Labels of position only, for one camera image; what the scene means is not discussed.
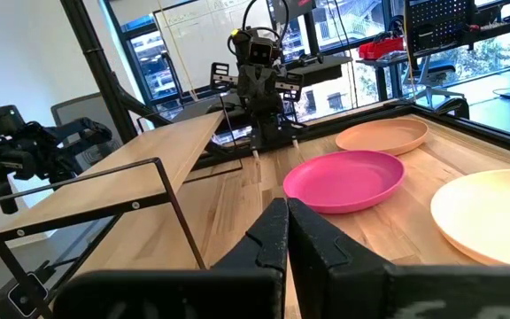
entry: floor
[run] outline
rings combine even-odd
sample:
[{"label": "floor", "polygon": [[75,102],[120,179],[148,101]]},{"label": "floor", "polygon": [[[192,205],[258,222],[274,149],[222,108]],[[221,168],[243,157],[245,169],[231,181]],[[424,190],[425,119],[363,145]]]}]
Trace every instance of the floor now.
[{"label": "floor", "polygon": [[[509,76],[510,72],[497,74],[491,77],[477,80],[475,82],[469,82],[454,86],[449,89],[466,94],[468,102],[472,105],[470,111],[473,121],[478,121],[483,124],[510,131],[510,100],[505,100],[504,98],[498,97],[492,93],[493,89],[510,87]],[[262,175],[269,174],[273,175],[276,181],[282,180],[281,178],[284,177],[292,167],[300,163],[300,160],[304,160],[304,158],[301,158],[292,152],[280,152],[281,151],[269,154],[271,157],[270,159],[276,161],[271,170],[265,171],[264,167],[259,167],[259,171],[255,173],[250,170],[244,170],[240,177],[232,179],[232,183],[227,183],[227,186],[221,186],[223,185],[221,184],[220,186],[224,187],[225,190],[216,191],[217,195],[221,198],[223,193],[231,191],[233,194],[230,196],[242,198],[243,203],[238,204],[239,206],[236,208],[238,213],[242,212],[243,210],[251,210],[252,207],[250,207],[250,205],[255,205],[255,207],[258,209],[262,208],[263,205],[262,203],[250,203],[251,199],[249,196],[246,198],[246,195],[243,194],[243,191],[245,190],[259,190],[263,202],[266,202],[275,196],[281,196],[282,189],[280,187],[276,187],[276,185],[275,187],[271,187],[271,185],[268,185],[265,182],[250,182],[253,180],[253,178],[260,179]],[[221,177],[222,182],[225,181],[226,178],[227,177],[225,176]],[[241,218],[238,215],[232,217],[231,221],[233,222],[223,222],[221,224],[214,225],[214,227],[222,231],[231,230],[233,225],[240,225],[240,228],[244,228],[251,224],[253,218],[254,216],[250,216],[249,218]],[[86,235],[85,238],[80,240],[66,258],[74,257],[83,248],[83,246],[86,245],[88,237],[91,236],[91,233],[97,230],[100,225],[97,225],[89,234]],[[47,259],[53,260],[57,258],[65,249],[67,249],[68,246],[76,241],[76,238],[82,234],[88,228],[88,226],[88,224],[82,224],[73,226],[69,229],[60,230],[49,240],[37,242],[31,245],[25,245],[16,248],[13,251],[16,253],[25,268],[36,268]],[[208,253],[212,256],[210,257],[212,259],[216,258],[217,256],[221,256],[228,248],[230,248],[228,243],[222,245],[221,243],[212,242],[211,245],[217,246],[215,251],[213,249],[209,249]],[[60,268],[59,271],[65,271],[65,267]],[[11,278],[11,274],[0,261],[0,287],[3,286],[3,284],[5,284],[9,278]]]}]

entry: pegboard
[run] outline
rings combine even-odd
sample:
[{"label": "pegboard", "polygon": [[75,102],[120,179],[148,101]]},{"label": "pegboard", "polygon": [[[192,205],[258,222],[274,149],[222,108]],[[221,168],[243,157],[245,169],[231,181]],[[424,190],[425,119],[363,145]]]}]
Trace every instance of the pegboard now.
[{"label": "pegboard", "polygon": [[461,40],[471,22],[474,0],[405,0],[413,52]]}]

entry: pink plate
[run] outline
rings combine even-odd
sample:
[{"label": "pink plate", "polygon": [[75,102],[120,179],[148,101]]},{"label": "pink plate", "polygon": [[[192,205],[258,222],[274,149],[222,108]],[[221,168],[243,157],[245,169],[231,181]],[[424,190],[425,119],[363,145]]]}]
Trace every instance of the pink plate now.
[{"label": "pink plate", "polygon": [[285,194],[324,214],[343,214],[379,204],[403,182],[405,166],[383,152],[345,151],[310,159],[282,183]]}]

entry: wooden board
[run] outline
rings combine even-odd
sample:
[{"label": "wooden board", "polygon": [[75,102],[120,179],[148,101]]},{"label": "wooden board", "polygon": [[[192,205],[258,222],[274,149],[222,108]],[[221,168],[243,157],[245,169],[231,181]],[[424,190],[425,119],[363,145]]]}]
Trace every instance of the wooden board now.
[{"label": "wooden board", "polygon": [[[355,214],[325,216],[349,236],[397,264],[475,264],[448,243],[430,214],[430,200],[460,176],[510,168],[510,152],[422,118],[426,142],[399,156],[406,165],[400,189],[380,205]],[[336,135],[242,159],[243,170],[184,184],[177,194],[208,266],[229,251],[273,198],[284,197],[289,171],[322,154],[337,152]],[[78,272],[95,269],[196,268],[194,256],[168,204],[127,214]],[[300,318],[291,274],[286,317]]]},{"label": "wooden board", "polygon": [[[222,112],[211,113],[147,131],[82,175],[158,157],[162,160],[174,191],[178,191],[222,119]],[[164,192],[164,187],[152,164],[135,167],[64,186],[21,213],[17,219],[1,228],[0,232],[161,192]]]}]

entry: plate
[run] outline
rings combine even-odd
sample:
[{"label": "plate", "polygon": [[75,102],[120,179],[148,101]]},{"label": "plate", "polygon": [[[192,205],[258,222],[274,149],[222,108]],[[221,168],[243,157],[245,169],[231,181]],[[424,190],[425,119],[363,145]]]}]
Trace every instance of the plate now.
[{"label": "plate", "polygon": [[384,152],[335,152],[295,167],[282,187],[324,214],[344,214],[387,199],[405,177],[405,166]]},{"label": "plate", "polygon": [[432,198],[446,239],[484,264],[510,265],[510,169],[463,176]]},{"label": "plate", "polygon": [[424,142],[429,127],[411,119],[370,121],[348,128],[336,137],[342,150],[370,150],[399,155]]}]

